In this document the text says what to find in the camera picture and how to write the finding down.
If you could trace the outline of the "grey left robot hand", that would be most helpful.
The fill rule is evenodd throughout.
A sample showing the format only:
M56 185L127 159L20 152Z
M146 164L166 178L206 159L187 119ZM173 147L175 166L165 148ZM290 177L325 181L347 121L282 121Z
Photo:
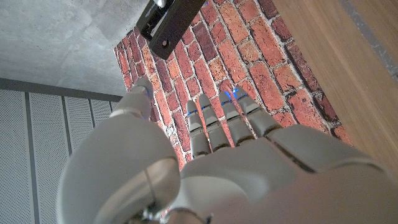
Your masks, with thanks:
M207 96L186 104L184 166L149 120L142 77L67 162L59 223L396 223L397 180L350 145L282 127L242 88L220 94L226 133Z

